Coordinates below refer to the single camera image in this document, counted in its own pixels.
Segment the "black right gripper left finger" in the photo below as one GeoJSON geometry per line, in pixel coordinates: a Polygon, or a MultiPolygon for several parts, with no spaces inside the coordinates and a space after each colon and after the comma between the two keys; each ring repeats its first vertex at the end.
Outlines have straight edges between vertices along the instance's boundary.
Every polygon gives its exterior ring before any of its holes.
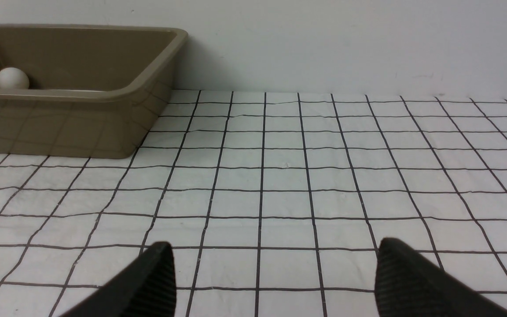
{"type": "Polygon", "coordinates": [[[177,289],[170,243],[153,243],[63,317],[173,317],[177,289]]]}

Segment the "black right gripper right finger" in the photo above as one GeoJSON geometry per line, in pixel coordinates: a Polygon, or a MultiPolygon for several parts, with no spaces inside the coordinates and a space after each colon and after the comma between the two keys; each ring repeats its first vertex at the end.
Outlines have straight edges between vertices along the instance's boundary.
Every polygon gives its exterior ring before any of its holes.
{"type": "Polygon", "coordinates": [[[507,317],[507,309],[395,237],[380,243],[374,294],[381,317],[507,317]]]}

